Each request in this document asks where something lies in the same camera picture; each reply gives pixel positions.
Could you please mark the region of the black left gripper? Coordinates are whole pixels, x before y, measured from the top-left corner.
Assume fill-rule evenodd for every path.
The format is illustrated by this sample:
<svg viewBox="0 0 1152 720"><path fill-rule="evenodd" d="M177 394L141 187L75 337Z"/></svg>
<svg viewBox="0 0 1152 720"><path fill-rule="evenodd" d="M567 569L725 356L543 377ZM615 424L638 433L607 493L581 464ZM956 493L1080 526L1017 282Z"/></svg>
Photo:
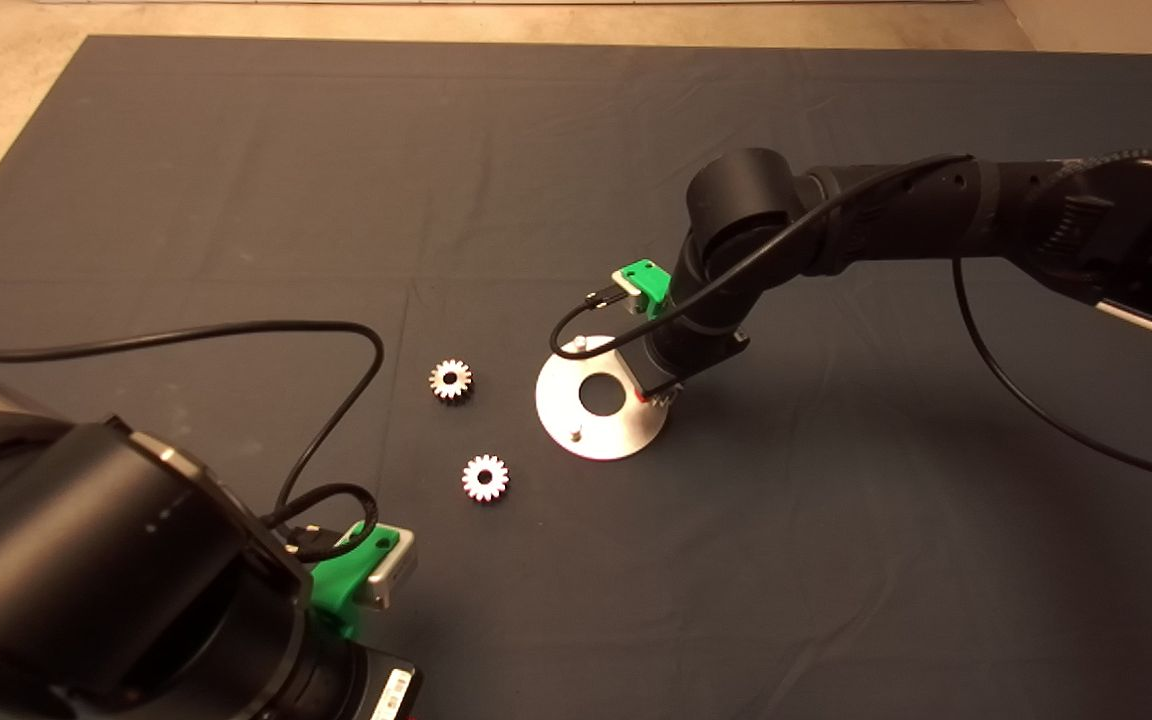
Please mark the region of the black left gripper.
<svg viewBox="0 0 1152 720"><path fill-rule="evenodd" d="M348 644L346 698L338 719L411 719L425 675L393 653Z"/></svg>

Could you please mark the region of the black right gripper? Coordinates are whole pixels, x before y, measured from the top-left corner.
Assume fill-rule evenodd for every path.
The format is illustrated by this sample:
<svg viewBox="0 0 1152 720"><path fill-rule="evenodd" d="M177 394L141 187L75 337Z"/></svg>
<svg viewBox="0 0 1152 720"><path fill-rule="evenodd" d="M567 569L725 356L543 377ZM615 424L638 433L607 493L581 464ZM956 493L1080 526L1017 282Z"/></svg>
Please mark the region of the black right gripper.
<svg viewBox="0 0 1152 720"><path fill-rule="evenodd" d="M748 346L748 334L738 325L717 328L690 320L664 324L643 340L639 401L652 404L657 396L730 361Z"/></svg>

